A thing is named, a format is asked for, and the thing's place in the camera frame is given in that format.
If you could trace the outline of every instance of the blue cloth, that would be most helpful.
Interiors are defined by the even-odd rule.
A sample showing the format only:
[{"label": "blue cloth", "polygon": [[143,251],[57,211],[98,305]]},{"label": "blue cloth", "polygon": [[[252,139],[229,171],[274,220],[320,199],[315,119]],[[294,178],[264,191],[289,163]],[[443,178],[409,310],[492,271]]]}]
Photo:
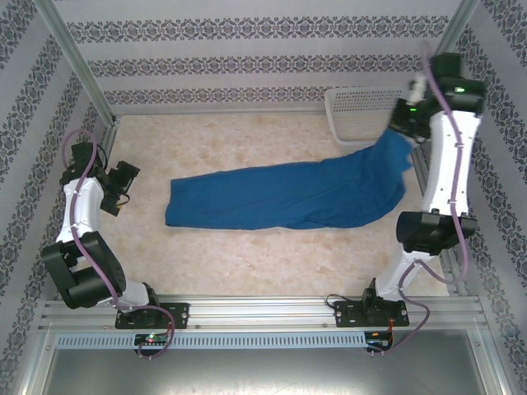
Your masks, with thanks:
[{"label": "blue cloth", "polygon": [[340,158],[174,179],[166,224],[245,230],[363,226],[403,198],[411,150],[404,137],[387,129],[373,146]]}]

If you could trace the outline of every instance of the beige floor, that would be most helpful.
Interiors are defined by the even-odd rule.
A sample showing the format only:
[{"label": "beige floor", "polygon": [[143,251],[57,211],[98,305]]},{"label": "beige floor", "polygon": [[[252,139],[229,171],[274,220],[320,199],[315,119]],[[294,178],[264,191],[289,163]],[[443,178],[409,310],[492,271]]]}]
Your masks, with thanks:
[{"label": "beige floor", "polygon": [[[101,233],[127,276],[160,294],[360,295],[389,261],[399,213],[419,208],[413,170],[404,200],[362,228],[195,230],[164,222],[171,179],[340,155],[323,115],[126,116],[110,164],[126,160],[141,173],[119,216],[103,213]],[[439,262],[434,268],[441,272]],[[424,273],[409,294],[448,295]]]}]

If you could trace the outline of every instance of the enclosure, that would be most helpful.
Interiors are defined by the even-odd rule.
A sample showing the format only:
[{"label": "enclosure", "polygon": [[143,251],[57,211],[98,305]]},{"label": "enclosure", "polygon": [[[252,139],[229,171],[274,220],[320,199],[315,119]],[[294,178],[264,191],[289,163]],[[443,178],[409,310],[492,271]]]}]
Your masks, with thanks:
[{"label": "enclosure", "polygon": [[[2,2],[0,393],[527,392],[524,7]],[[465,76],[487,86],[467,189],[478,229],[467,240],[466,281],[445,286],[421,270],[408,295],[430,305],[430,321],[401,351],[376,359],[361,349],[368,331],[338,328],[324,297],[358,298],[386,269],[399,214],[421,209],[429,143],[412,153],[401,202],[362,227],[204,230],[168,227],[164,215],[172,179],[370,146],[390,110],[363,111],[358,101],[336,125],[324,95],[407,91],[422,70],[423,40],[436,53],[461,53]],[[357,144],[338,144],[335,127]],[[100,233],[127,278],[161,301],[189,303],[188,328],[163,360],[138,360],[130,342],[142,332],[116,329],[113,309],[68,309],[40,256],[67,214],[60,146],[79,128],[101,141],[109,168],[125,160],[141,170],[119,215],[101,212]],[[447,279],[459,265],[458,249],[431,264]],[[424,313],[408,306],[408,317],[396,338]]]}]

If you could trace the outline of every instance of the white laundry basket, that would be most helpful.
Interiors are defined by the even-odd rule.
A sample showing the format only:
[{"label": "white laundry basket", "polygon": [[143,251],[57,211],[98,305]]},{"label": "white laundry basket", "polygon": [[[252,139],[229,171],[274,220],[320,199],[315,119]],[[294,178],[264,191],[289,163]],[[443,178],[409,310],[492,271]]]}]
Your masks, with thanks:
[{"label": "white laundry basket", "polygon": [[324,104],[335,141],[355,149],[373,144],[402,94],[401,88],[383,86],[328,89]]}]

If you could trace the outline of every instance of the damask wallpaper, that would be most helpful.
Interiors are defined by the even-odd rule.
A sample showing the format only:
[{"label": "damask wallpaper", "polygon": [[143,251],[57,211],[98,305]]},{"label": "damask wallpaper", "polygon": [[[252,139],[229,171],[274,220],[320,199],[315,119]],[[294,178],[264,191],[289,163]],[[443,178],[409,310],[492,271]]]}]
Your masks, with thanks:
[{"label": "damask wallpaper", "polygon": [[55,2],[116,114],[323,109],[335,86],[406,86],[459,0]]},{"label": "damask wallpaper", "polygon": [[57,237],[65,132],[105,130],[31,0],[0,2],[0,394],[15,385],[49,286],[40,250]]},{"label": "damask wallpaper", "polygon": [[515,391],[527,393],[527,2],[481,1],[459,38],[468,74],[487,83],[469,177],[467,281],[480,295]]}]

